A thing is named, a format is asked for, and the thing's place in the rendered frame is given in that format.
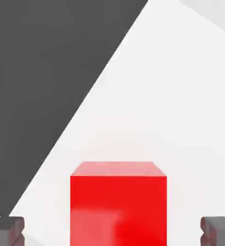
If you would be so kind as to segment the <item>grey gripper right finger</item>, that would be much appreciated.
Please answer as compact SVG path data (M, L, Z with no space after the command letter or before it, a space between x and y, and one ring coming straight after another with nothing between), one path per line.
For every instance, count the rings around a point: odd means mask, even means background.
M225 217L202 217L200 246L225 246Z

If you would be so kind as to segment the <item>small red cube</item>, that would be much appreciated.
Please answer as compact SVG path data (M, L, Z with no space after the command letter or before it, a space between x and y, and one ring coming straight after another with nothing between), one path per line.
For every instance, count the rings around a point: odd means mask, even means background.
M70 246L167 246L167 177L152 162L84 161L70 177Z

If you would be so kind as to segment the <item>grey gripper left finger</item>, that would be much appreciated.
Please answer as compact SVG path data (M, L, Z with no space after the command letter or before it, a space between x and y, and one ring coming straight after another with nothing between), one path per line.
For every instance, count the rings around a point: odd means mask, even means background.
M23 217L0 217L0 246L25 246Z

